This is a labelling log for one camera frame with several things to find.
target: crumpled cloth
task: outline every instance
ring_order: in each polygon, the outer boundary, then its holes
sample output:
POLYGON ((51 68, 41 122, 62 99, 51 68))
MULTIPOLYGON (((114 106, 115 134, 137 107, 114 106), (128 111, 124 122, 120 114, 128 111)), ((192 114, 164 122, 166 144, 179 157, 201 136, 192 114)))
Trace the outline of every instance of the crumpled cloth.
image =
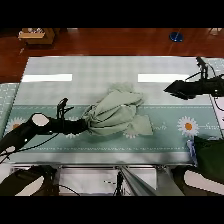
POLYGON ((93 135, 110 135, 124 131, 129 135, 152 135, 147 115, 136 115, 137 107, 144 102, 143 94, 136 93, 130 83, 113 84, 108 94, 91 105, 82 115, 93 135))

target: white flower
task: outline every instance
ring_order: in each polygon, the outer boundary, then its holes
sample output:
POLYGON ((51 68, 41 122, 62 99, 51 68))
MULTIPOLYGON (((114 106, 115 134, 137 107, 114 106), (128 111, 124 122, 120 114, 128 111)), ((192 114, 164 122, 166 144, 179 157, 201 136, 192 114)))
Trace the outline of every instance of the white flower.
POLYGON ((182 117, 179 119, 177 127, 179 131, 182 131, 182 135, 186 137, 192 137, 199 133, 199 127, 194 118, 182 117))
MULTIPOLYGON (((79 118, 78 118, 78 117, 69 117, 68 119, 69 119, 70 121, 77 121, 79 118)), ((68 135, 66 135, 65 137, 66 137, 66 138, 75 138, 75 137, 79 136, 80 134, 81 134, 81 133, 76 134, 76 135, 68 134, 68 135)))
POLYGON ((22 117, 14 117, 14 119, 11 119, 11 121, 9 121, 8 124, 6 125, 5 132, 8 133, 8 132, 12 131, 13 129, 17 128, 25 121, 26 120, 23 119, 22 117))
POLYGON ((130 138, 130 139, 138 136, 137 134, 128 134, 128 133, 123 133, 123 135, 125 135, 126 138, 130 138))

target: blue round base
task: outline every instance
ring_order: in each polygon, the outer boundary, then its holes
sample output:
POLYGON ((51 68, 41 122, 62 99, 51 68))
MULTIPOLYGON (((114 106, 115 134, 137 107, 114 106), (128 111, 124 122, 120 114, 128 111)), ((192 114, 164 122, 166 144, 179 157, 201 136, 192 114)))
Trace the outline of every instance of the blue round base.
POLYGON ((183 41, 183 35, 181 33, 178 32, 172 32, 170 35, 170 40, 174 41, 174 42, 182 42, 183 41))

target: yellow flower center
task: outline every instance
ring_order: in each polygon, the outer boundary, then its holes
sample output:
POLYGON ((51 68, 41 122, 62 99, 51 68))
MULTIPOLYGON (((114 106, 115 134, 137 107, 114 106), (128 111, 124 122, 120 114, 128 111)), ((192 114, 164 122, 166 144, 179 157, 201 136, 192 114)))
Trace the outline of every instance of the yellow flower center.
POLYGON ((19 124, 14 124, 12 128, 15 129, 17 127, 19 127, 19 124))
POLYGON ((190 130, 192 129, 192 124, 190 124, 190 123, 186 123, 186 124, 185 124, 185 128, 186 128, 188 131, 190 131, 190 130))

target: wooden floor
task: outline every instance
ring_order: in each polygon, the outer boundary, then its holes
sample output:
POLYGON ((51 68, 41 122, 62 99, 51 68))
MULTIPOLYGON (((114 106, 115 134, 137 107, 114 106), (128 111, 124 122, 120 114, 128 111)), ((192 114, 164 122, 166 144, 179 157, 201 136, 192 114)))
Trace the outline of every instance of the wooden floor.
POLYGON ((224 32, 221 28, 62 28, 51 46, 28 46, 18 40, 19 30, 0 30, 0 83, 19 82, 31 56, 224 57, 224 32), (183 34, 183 42, 169 39, 173 31, 183 34))

